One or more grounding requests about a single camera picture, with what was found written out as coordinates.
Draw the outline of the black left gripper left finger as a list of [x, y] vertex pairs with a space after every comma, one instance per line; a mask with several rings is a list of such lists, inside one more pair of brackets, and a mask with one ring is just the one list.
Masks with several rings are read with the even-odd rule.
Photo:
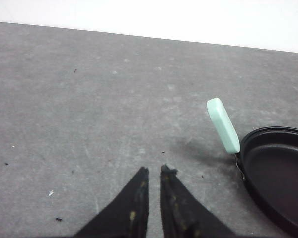
[[141, 167], [114, 200], [75, 238], [145, 238], [149, 216], [149, 170]]

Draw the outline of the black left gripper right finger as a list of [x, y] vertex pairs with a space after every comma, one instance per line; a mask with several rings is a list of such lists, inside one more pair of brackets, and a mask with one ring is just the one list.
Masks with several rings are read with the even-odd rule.
[[166, 238], [232, 238], [236, 234], [183, 185], [177, 170], [161, 166], [160, 209]]

